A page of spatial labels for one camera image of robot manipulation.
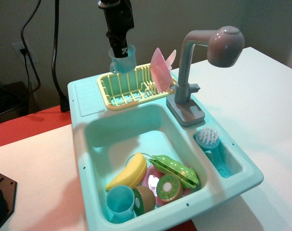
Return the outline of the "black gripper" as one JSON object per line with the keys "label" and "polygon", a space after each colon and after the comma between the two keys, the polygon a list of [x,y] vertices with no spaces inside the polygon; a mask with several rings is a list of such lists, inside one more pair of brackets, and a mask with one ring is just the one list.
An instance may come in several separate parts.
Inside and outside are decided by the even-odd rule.
{"label": "black gripper", "polygon": [[127,32],[134,28],[131,1],[100,0],[98,7],[104,11],[107,23],[106,37],[116,58],[128,57]]}

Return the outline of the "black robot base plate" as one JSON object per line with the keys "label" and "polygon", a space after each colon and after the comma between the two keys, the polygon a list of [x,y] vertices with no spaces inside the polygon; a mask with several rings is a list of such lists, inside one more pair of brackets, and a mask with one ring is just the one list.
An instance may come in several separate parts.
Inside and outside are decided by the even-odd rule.
{"label": "black robot base plate", "polygon": [[17,182],[0,173],[0,228],[13,214]]}

